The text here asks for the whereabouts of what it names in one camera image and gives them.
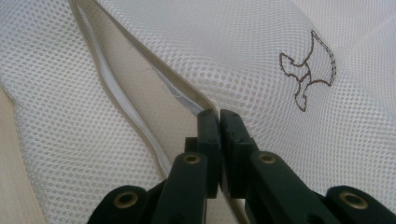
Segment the printed logo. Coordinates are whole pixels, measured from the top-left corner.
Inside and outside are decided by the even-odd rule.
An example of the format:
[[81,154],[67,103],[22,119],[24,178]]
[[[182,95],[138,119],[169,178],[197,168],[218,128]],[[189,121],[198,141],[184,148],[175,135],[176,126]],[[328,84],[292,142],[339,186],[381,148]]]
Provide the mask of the printed logo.
[[317,83],[330,87],[336,76],[334,55],[315,31],[311,31],[311,49],[302,63],[296,63],[292,57],[281,52],[279,64],[287,77],[293,77],[297,81],[298,90],[294,94],[294,100],[303,112],[308,101],[308,87]]

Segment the white mesh fabric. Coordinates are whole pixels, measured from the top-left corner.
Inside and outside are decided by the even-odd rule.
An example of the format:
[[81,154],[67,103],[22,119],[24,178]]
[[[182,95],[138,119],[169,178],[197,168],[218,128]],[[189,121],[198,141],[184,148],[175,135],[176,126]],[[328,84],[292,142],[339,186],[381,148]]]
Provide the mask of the white mesh fabric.
[[[316,28],[291,1],[98,2],[217,108],[241,114],[260,149],[282,156],[308,187],[353,186],[396,211],[392,14],[384,13],[388,25],[376,29],[374,42],[363,30],[340,33],[347,47],[363,40],[360,49],[345,49],[355,55],[348,58],[326,26]],[[348,8],[328,13],[359,14]],[[326,9],[313,7],[318,17]],[[308,71],[312,80],[302,77]]]
[[86,223],[121,185],[163,178],[110,102],[65,1],[2,1],[0,80],[16,103],[27,173],[48,223]]

